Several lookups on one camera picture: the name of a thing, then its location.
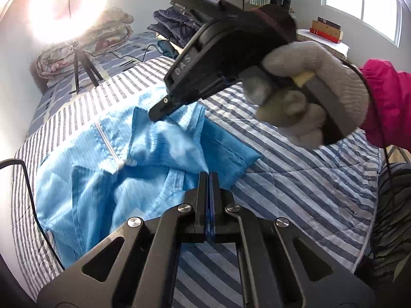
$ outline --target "metal bolt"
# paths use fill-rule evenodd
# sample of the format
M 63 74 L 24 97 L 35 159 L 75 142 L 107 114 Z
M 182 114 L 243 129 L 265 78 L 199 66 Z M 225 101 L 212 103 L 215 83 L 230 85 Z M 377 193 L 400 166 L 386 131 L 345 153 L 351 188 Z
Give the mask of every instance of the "metal bolt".
M 130 226 L 130 227 L 138 227 L 139 225 L 141 225 L 141 219 L 140 218 L 130 218 L 128 221 L 127 221 L 127 224 Z
M 285 228 L 285 227 L 288 227 L 288 226 L 290 225 L 290 220 L 288 220 L 288 219 L 286 219 L 286 218 L 278 218 L 278 219 L 275 221 L 275 224 L 276 224 L 278 227 Z
M 236 205 L 236 204 L 231 204 L 231 205 L 228 205 L 228 206 L 226 207 L 226 209 L 227 209 L 227 211 L 229 211 L 229 212 L 231 212 L 231 213 L 236 213 L 236 212 L 238 212 L 239 210 L 241 210 L 241 206 L 240 206 L 240 205 Z
M 188 213 L 188 212 L 190 212 L 191 211 L 191 205 L 188 205 L 188 204 L 181 204 L 181 205 L 178 205 L 178 211 L 179 212 L 181 212 L 181 213 Z

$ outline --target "light stand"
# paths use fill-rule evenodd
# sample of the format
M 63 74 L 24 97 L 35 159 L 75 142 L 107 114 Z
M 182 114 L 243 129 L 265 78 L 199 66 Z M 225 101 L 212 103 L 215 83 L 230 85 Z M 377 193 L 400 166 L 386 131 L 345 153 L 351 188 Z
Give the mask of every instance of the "light stand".
M 69 6 L 69 15 L 71 18 L 71 6 L 70 6 L 70 0 L 68 1 L 68 6 Z M 103 77 L 101 74 L 98 72 L 94 64 L 91 62 L 90 58 L 87 56 L 87 54 L 81 49 L 79 42 L 75 39 L 73 40 L 73 43 L 69 45 L 70 50 L 74 50 L 74 79 L 76 82 L 76 89 L 71 91 L 70 94 L 76 93 L 78 94 L 80 92 L 80 86 L 79 86 L 79 60 L 81 64 L 84 67 L 84 70 L 86 71 L 88 77 L 90 78 L 91 82 L 94 84 L 95 87 L 98 87 L 99 82 L 96 79 L 96 76 L 100 81 L 103 80 Z

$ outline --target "zipper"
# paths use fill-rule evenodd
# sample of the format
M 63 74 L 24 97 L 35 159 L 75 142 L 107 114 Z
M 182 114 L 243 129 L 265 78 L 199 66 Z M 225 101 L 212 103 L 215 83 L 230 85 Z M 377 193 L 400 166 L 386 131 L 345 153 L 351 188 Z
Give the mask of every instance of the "zipper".
M 97 127 L 97 130 L 100 133 L 101 138 L 103 139 L 104 143 L 106 144 L 108 152 L 114 158 L 114 161 L 115 161 L 116 166 L 117 166 L 117 170 L 122 169 L 124 167 L 124 162 L 118 158 L 118 156 L 116 154 L 116 151 L 114 150 L 113 146 L 110 143 L 110 140 L 108 140 L 108 137 L 103 132 L 103 128 L 101 127 L 100 122 L 97 120 L 94 124 Z

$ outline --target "pink jacket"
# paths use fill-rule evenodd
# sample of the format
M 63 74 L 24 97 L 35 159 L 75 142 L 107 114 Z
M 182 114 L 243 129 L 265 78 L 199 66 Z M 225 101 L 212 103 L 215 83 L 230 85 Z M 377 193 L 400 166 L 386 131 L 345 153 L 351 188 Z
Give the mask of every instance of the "pink jacket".
M 375 99 L 387 145 L 411 151 L 411 74 L 397 72 L 389 61 L 371 59 L 361 69 Z M 361 128 L 367 140 L 384 147 L 372 102 Z

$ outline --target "white glove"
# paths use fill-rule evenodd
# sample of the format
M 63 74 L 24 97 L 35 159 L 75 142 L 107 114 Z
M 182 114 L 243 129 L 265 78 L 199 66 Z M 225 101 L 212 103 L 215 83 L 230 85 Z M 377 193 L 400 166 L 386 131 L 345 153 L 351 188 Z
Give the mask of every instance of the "white glove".
M 360 126 L 368 111 L 369 95 L 358 74 L 341 63 L 324 47 L 312 41 L 281 46 L 262 61 L 273 75 L 295 77 L 314 71 L 337 96 L 351 119 Z M 256 118 L 278 127 L 278 132 L 293 144 L 315 149 L 323 144 L 322 127 L 326 113 L 322 107 L 307 103 L 300 91 L 280 90 L 260 78 L 243 81 L 250 103 L 259 105 Z

